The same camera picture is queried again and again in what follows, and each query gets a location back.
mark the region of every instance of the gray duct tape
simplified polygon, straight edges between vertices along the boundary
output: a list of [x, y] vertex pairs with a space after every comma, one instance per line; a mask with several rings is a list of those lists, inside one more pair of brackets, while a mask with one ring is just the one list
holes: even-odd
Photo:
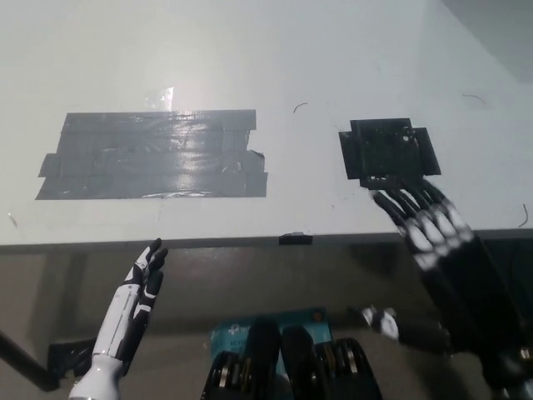
[[264, 198], [265, 172], [129, 177], [47, 177], [37, 200], [111, 198]]
[[255, 130], [256, 110], [70, 113], [65, 119], [62, 134], [84, 132], [165, 134], [180, 130], [217, 129]]
[[47, 154], [39, 177], [95, 177], [104, 175], [177, 175], [179, 173], [262, 173], [265, 158], [247, 152], [104, 152], [79, 156]]
[[151, 132], [115, 132], [95, 134], [64, 134], [59, 138], [57, 154], [244, 152], [249, 131], [174, 132], [165, 136]]
[[265, 197], [255, 110], [68, 114], [37, 199]]

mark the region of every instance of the black square tape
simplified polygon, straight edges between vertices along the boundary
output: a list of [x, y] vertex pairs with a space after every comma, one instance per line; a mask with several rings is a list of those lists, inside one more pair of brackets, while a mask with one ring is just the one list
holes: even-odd
[[427, 129], [413, 128], [409, 118], [354, 120], [339, 138], [346, 175], [364, 188], [397, 188], [398, 178], [441, 174]]

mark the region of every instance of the white floor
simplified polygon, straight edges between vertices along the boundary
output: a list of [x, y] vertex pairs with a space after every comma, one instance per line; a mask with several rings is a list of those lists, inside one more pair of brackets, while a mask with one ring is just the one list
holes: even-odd
[[[44, 363], [49, 343], [97, 333], [136, 256], [137, 250], [0, 257], [0, 329]], [[366, 349], [385, 399], [489, 398], [472, 357], [449, 362], [349, 330], [349, 304], [431, 312], [408, 259], [395, 246], [172, 251], [151, 326], [122, 382], [123, 398], [199, 398], [210, 367], [209, 330], [231, 317], [281, 311], [284, 304], [326, 306], [334, 336], [356, 337]], [[0, 362], [0, 398], [63, 399], [70, 384], [40, 393]]]

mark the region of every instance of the white robotic forearm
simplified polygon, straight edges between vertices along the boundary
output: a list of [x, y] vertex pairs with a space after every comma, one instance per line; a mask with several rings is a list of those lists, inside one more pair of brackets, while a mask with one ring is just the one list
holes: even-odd
[[157, 239], [135, 261], [113, 296], [92, 351], [92, 366], [72, 389], [71, 400], [118, 400], [126, 375], [161, 288], [166, 249]]

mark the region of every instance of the table surface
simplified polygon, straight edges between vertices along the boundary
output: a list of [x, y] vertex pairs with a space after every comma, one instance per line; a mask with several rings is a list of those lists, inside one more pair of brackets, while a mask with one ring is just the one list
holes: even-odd
[[[426, 127], [431, 181], [486, 235], [533, 226], [533, 2], [22, 1], [0, 16], [0, 248], [314, 243], [390, 238], [346, 178], [351, 119]], [[256, 109], [263, 198], [35, 201], [67, 113]], [[300, 103], [307, 103], [294, 108]]]

